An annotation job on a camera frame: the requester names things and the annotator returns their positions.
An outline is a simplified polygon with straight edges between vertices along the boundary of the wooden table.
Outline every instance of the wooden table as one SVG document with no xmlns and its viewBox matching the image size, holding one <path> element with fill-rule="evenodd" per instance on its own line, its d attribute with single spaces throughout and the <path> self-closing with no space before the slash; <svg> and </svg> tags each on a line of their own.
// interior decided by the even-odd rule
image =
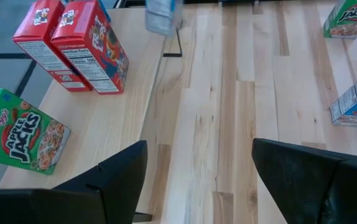
<svg viewBox="0 0 357 224">
<path fill-rule="evenodd" d="M 169 224 L 285 223 L 257 177 L 254 137 L 357 155 L 357 128 L 333 126 L 328 110 L 357 80 L 357 39 L 322 36 L 334 4 L 186 6 L 183 57 L 162 59 L 153 88 L 163 38 L 144 31 L 143 9 L 112 11 L 131 57 L 125 94 L 53 83 L 40 109 L 72 128 L 54 175 L 9 168 L 0 187 L 53 187 L 141 138 L 149 162 L 137 211 Z"/>
<path fill-rule="evenodd" d="M 145 30 L 144 10 L 109 11 L 130 60 L 123 95 L 69 93 L 53 81 L 40 109 L 72 132 L 53 175 L 9 167 L 0 188 L 51 188 L 139 140 L 165 38 Z"/>
</svg>

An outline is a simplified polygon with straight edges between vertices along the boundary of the red cereal box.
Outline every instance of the red cereal box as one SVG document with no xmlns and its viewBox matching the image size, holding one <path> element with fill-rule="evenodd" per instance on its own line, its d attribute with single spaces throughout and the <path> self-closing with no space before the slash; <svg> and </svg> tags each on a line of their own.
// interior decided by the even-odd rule
<svg viewBox="0 0 357 224">
<path fill-rule="evenodd" d="M 99 94 L 123 92 L 129 59 L 98 1 L 68 3 L 52 43 Z"/>
<path fill-rule="evenodd" d="M 91 91 L 93 87 L 51 44 L 64 5 L 56 0 L 32 3 L 13 41 L 68 91 Z"/>
</svg>

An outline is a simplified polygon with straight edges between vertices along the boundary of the green cereal box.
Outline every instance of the green cereal box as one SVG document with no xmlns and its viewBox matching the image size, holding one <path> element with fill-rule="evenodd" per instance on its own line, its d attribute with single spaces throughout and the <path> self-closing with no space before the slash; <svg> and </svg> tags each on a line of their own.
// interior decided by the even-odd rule
<svg viewBox="0 0 357 224">
<path fill-rule="evenodd" d="M 0 163 L 51 174 L 70 130 L 0 89 Z"/>
<path fill-rule="evenodd" d="M 357 38 L 357 0 L 340 0 L 323 25 L 323 35 L 333 38 Z"/>
</svg>

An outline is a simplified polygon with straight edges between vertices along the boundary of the light wood surface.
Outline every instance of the light wood surface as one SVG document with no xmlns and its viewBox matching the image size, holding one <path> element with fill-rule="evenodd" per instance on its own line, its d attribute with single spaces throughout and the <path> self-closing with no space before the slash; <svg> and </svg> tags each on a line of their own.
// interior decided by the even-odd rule
<svg viewBox="0 0 357 224">
<path fill-rule="evenodd" d="M 9 168 L 1 187 L 53 187 L 141 138 L 149 162 L 137 210 L 153 223 L 285 223 L 252 162 L 253 138 L 357 155 L 357 128 L 332 126 L 328 110 L 357 80 L 357 39 L 322 37 L 334 4 L 185 6 L 183 57 L 161 60 L 152 92 L 147 71 L 156 72 L 163 39 L 141 31 L 123 40 L 143 29 L 142 9 L 112 11 L 138 60 L 130 69 L 144 77 L 129 74 L 121 98 L 53 84 L 41 109 L 73 129 L 55 174 Z M 177 38 L 163 51 L 177 52 Z"/>
<path fill-rule="evenodd" d="M 123 95 L 69 93 L 52 82 L 40 110 L 72 132 L 50 176 L 9 167 L 0 188 L 51 188 L 140 139 L 165 38 L 146 31 L 142 9 L 114 9 L 113 29 L 130 60 Z"/>
</svg>

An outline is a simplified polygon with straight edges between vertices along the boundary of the gray floor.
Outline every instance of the gray floor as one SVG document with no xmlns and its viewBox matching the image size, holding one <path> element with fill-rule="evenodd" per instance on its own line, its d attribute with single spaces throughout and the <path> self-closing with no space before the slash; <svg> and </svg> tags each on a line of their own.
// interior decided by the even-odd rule
<svg viewBox="0 0 357 224">
<path fill-rule="evenodd" d="M 0 53 L 23 53 L 11 40 L 17 27 L 25 17 L 34 0 L 0 0 Z M 107 8 L 112 8 L 116 0 L 104 0 Z M 0 60 L 0 88 L 14 92 L 24 76 L 30 60 Z M 34 106 L 39 106 L 52 78 L 38 65 L 22 93 L 21 98 Z M 0 165 L 0 180 L 6 166 Z"/>
</svg>

